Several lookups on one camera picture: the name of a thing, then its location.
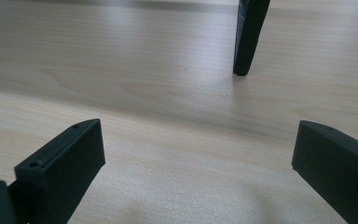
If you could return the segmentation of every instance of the black plastic piece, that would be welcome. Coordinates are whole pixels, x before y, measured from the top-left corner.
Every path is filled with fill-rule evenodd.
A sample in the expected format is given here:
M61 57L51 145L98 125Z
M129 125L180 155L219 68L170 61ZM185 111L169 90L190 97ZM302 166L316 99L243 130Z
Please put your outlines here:
M358 141L300 121L293 168L348 222L358 223Z
M66 223L104 164L101 122L68 128L17 165L8 188L0 181L0 223Z
M239 76L246 76L249 72L258 37L269 10L269 1L240 0L233 69Z

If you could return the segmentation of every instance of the light wood surface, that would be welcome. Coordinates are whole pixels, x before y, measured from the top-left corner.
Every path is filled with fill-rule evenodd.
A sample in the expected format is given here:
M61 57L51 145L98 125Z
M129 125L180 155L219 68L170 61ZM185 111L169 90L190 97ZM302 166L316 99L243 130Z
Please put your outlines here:
M100 118L70 223L344 223L290 162L301 119L358 139L358 1L272 0L247 77L237 6L0 0L0 179Z

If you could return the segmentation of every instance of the wood grain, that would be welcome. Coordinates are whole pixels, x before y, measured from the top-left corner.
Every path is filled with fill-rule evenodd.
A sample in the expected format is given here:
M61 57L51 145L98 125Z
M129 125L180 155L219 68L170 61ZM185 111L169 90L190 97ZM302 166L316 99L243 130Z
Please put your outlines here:
M70 223L344 223L290 162L301 119L358 139L358 2L272 1L247 77L237 6L0 0L0 179L100 118Z

